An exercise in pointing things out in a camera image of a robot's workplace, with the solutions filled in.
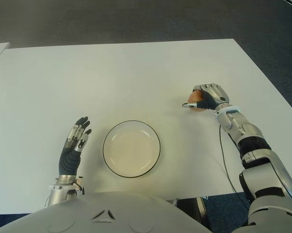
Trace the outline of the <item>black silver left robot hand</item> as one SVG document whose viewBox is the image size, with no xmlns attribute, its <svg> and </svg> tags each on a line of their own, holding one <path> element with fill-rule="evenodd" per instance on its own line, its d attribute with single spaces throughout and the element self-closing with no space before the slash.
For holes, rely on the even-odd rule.
<svg viewBox="0 0 292 233">
<path fill-rule="evenodd" d="M 75 175 L 81 161 L 81 152 L 85 147 L 91 129 L 86 130 L 90 125 L 88 117 L 80 118 L 71 128 L 65 141 L 60 160 L 59 175 Z"/>
</svg>

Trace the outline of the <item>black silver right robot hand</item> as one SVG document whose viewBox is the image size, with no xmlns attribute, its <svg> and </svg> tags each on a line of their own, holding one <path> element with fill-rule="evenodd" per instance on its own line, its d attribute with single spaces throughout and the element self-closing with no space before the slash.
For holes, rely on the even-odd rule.
<svg viewBox="0 0 292 233">
<path fill-rule="evenodd" d="M 216 110 L 230 106 L 229 97 L 223 88 L 215 83 L 196 85 L 183 108 L 194 112 Z"/>
</svg>

